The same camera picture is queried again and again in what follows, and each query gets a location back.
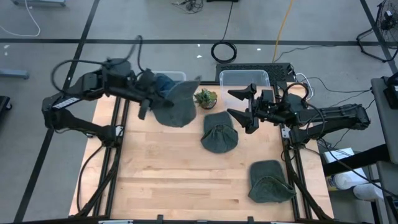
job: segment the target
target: clear plastic bin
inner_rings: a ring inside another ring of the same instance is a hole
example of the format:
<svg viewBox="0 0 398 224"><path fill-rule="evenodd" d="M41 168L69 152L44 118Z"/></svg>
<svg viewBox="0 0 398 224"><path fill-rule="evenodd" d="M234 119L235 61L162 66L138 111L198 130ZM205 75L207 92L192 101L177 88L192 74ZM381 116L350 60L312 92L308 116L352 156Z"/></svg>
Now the clear plastic bin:
<svg viewBox="0 0 398 224"><path fill-rule="evenodd" d="M162 73L167 75L173 81L187 81L187 74L183 72L173 72L173 71L152 71L155 75Z"/></svg>
<svg viewBox="0 0 398 224"><path fill-rule="evenodd" d="M226 70L220 73L221 98L225 109L231 108L244 111L248 100L239 100L228 93L228 90L243 90L250 84L257 85L257 94L262 89L270 88L268 73L264 70Z"/></svg>

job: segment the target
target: black bracket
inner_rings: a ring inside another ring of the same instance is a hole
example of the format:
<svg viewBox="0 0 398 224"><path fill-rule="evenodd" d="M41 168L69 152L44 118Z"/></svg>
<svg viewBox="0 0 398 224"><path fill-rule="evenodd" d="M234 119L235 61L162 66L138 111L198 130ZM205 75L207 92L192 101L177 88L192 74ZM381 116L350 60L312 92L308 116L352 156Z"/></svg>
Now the black bracket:
<svg viewBox="0 0 398 224"><path fill-rule="evenodd" d="M254 218L248 217L248 224L254 224Z"/></svg>
<svg viewBox="0 0 398 224"><path fill-rule="evenodd" d="M156 224L163 224L163 215L157 215Z"/></svg>

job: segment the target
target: yellow cable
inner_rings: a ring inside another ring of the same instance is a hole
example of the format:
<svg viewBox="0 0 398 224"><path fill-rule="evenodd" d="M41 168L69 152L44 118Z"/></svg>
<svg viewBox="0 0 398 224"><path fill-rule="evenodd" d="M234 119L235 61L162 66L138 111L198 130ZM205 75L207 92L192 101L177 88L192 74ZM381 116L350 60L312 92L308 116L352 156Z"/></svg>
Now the yellow cable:
<svg viewBox="0 0 398 224"><path fill-rule="evenodd" d="M272 63L275 62L276 53L277 53L277 51L278 51L279 38L280 38L280 35L282 34L282 29L284 28L284 25L285 25L287 16L289 15L289 12L290 12L290 10L292 9L292 6L293 6L293 0L290 0L289 8L288 8L288 10L287 10L287 12L286 12L286 15L285 15L285 17L284 17L284 21L282 22L282 25L281 25L281 27L280 27L280 29L279 29L278 38L276 39L275 50L274 50L274 56L272 57Z"/></svg>

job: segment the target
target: coiled black cable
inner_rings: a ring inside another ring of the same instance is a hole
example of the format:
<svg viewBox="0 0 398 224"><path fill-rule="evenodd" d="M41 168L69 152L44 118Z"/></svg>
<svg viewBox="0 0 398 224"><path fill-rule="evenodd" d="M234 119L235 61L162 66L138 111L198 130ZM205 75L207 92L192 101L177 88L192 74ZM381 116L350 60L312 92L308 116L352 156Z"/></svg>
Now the coiled black cable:
<svg viewBox="0 0 398 224"><path fill-rule="evenodd" d="M211 47L211 56L212 56L212 57L214 58L214 60L216 60L218 63L231 63L231 62L235 61L236 55L238 54L238 50L236 49L236 46L235 46L234 44L232 44L232 43L230 43L230 42L227 42L227 41L224 41L224 38L225 38L225 35L226 35L226 31L228 30L229 20L231 19L231 13L232 13L232 7L233 7L233 5L234 5L234 2L232 2L232 4L231 4L231 9L229 10L228 21L227 21L227 23L226 23L226 27L225 27L225 32L224 32L223 38L222 38L219 42L215 43L215 44ZM233 55L230 59L222 60L222 59L219 59L218 57L216 57L216 55L214 54L214 50L215 50L216 47L217 47L218 45L220 45L220 44L227 45L228 47L230 47L230 48L233 50L234 55Z"/></svg>

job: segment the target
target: gray cloth hat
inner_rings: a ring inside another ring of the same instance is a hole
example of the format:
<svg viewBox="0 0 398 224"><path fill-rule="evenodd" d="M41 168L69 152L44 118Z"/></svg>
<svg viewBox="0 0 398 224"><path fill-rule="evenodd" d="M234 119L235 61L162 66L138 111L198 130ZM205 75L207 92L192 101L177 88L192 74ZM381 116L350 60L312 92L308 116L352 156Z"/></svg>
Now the gray cloth hat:
<svg viewBox="0 0 398 224"><path fill-rule="evenodd" d="M238 145L238 132L226 111L206 115L203 129L205 134L200 142L210 152L224 153Z"/></svg>
<svg viewBox="0 0 398 224"><path fill-rule="evenodd" d="M276 160L255 162L250 167L249 198L257 203L284 202L296 195L286 183L280 163Z"/></svg>
<svg viewBox="0 0 398 224"><path fill-rule="evenodd" d="M200 77L194 81L185 81L175 84L165 97L174 103L171 108L153 109L156 120L163 125L182 128L189 124L197 115L193 102L193 94L200 83Z"/></svg>

